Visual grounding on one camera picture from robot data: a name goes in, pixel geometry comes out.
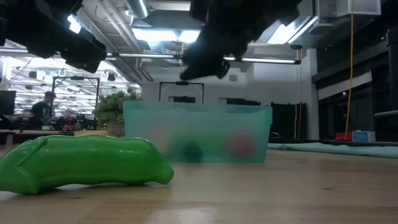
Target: fluorescent light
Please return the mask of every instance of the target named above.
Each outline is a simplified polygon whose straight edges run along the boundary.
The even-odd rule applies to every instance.
[[[73,91],[80,91],[79,87],[75,87],[75,86],[68,86],[67,89],[73,90]]]
[[[119,54],[120,57],[137,57],[137,58],[162,58],[174,59],[175,55],[166,54]]]
[[[93,109],[95,109],[95,107],[94,106],[81,106],[81,107],[79,107],[79,109],[81,109],[81,110],[93,110]]]
[[[295,34],[295,22],[293,21],[288,26],[281,24],[274,32],[267,44],[285,44]]]
[[[199,30],[185,30],[182,31],[180,37],[178,37],[178,40],[185,43],[193,43],[197,40],[199,34]]]
[[[224,57],[225,60],[234,62],[236,59],[234,57]],[[242,58],[242,62],[252,62],[252,63],[284,63],[284,64],[295,64],[295,60],[285,60],[285,59],[273,59],[273,58]]]
[[[68,16],[68,21],[70,22],[69,29],[78,34],[81,30],[79,22],[72,15]]]
[[[0,49],[0,53],[29,54],[29,52],[25,49]],[[16,58],[7,58],[7,59],[8,60],[18,60]]]
[[[173,30],[132,29],[132,31],[138,40],[148,42],[177,41],[177,35]]]
[[[99,66],[97,68],[99,71],[103,71],[103,70],[112,70],[112,71],[116,71],[116,67],[113,66],[112,64],[110,64],[109,62],[104,62],[101,61],[99,63]]]
[[[57,103],[66,103],[68,100],[54,99],[54,102]]]
[[[27,93],[27,92],[17,92],[16,95],[19,96],[43,96],[43,93]],[[95,95],[82,95],[82,94],[63,94],[63,93],[57,93],[57,96],[70,96],[70,97],[76,97],[80,99],[87,99],[87,100],[95,100],[96,96]]]
[[[302,29],[300,29],[300,31],[298,31],[289,41],[288,43],[291,44],[292,42],[294,42],[297,38],[299,38],[308,28],[310,28],[312,26],[312,24],[314,24],[316,21],[318,20],[318,16],[315,16],[314,18],[312,18],[312,20],[310,22],[308,22],[307,25],[305,25],[305,27],[303,27]]]
[[[97,86],[93,85],[82,85],[80,86],[82,88],[97,88]],[[115,86],[99,86],[99,88],[116,88]]]

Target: ceiling light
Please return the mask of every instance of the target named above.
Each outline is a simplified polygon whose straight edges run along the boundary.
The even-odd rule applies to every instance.
[[[185,30],[182,31],[181,35],[178,37],[178,40],[185,43],[193,43],[197,40],[199,34],[199,30]]]
[[[81,30],[79,22],[72,15],[68,16],[68,21],[70,22],[69,29],[78,34]]]
[[[82,87],[82,88],[97,88],[97,86],[92,86],[92,85],[82,85],[80,87]],[[101,86],[100,85],[99,88],[117,88],[117,87],[116,86]]]
[[[72,91],[80,91],[80,88],[75,86],[68,86],[67,89]]]
[[[132,29],[138,40],[148,42],[154,41],[177,41],[177,35],[173,30],[161,29]]]
[[[111,63],[109,63],[109,62],[104,62],[104,61],[101,61],[100,63],[99,63],[99,66],[98,66],[98,70],[99,71],[101,71],[101,70],[116,70],[116,67],[115,66],[113,66]]]
[[[285,44],[295,34],[295,22],[293,21],[288,26],[281,24],[274,32],[267,44]]]
[[[31,93],[31,92],[17,92],[16,95],[19,96],[43,96],[43,93]],[[75,98],[80,98],[80,99],[87,99],[87,100],[95,100],[96,96],[95,95],[81,95],[81,94],[57,94],[57,96],[61,97],[61,96],[72,96]]]
[[[236,59],[234,57],[224,57],[225,60],[234,62]],[[242,62],[252,62],[252,63],[283,63],[283,64],[295,64],[296,60],[285,60],[285,59],[273,59],[273,58],[242,58]]]
[[[61,81],[61,80],[57,80],[57,81],[55,81],[57,84],[62,84],[62,85],[71,85],[70,83],[68,83],[68,82],[66,82],[66,81]]]
[[[133,57],[133,58],[161,58],[161,59],[175,59],[176,55],[166,54],[119,54],[120,57]]]
[[[318,20],[318,16],[315,16],[314,18],[312,18],[312,20],[310,22],[307,23],[307,25],[305,25],[302,29],[300,29],[289,41],[288,43],[291,44],[292,42],[294,42],[297,38],[299,38],[308,28],[310,28],[312,26],[312,24],[314,24],[316,21]]]

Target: wooden table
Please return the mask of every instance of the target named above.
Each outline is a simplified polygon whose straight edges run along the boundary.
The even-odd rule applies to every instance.
[[[396,159],[270,150],[264,164],[172,166],[169,185],[0,192],[0,223],[398,223]]]

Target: gray mat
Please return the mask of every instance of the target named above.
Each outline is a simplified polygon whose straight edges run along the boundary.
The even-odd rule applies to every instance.
[[[398,158],[398,147],[393,146],[372,146],[372,147],[350,147],[350,146],[332,146],[328,144],[303,143],[303,144],[268,144],[269,149],[285,149],[309,152],[327,152],[335,154],[347,154],[357,156],[374,156],[386,158]]]

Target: red ball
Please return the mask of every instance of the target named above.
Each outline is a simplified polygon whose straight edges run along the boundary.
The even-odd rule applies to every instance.
[[[233,131],[229,135],[228,149],[235,159],[251,159],[255,154],[254,141],[246,130]]]

